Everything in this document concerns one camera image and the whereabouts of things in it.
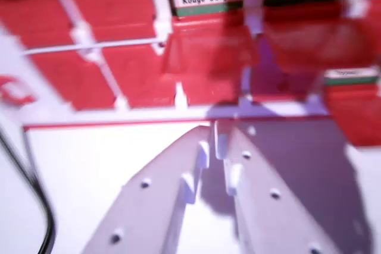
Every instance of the red shelf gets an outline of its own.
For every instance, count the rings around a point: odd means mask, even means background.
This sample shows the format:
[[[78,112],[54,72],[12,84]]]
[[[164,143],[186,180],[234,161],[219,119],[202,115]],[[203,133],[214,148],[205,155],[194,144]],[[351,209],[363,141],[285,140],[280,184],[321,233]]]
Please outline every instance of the red shelf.
[[[70,22],[58,0],[0,0],[0,18],[28,48],[72,43]]]
[[[98,41],[155,37],[152,0],[74,0]]]
[[[37,68],[76,110],[113,108],[115,97],[99,67],[75,51],[32,56]]]

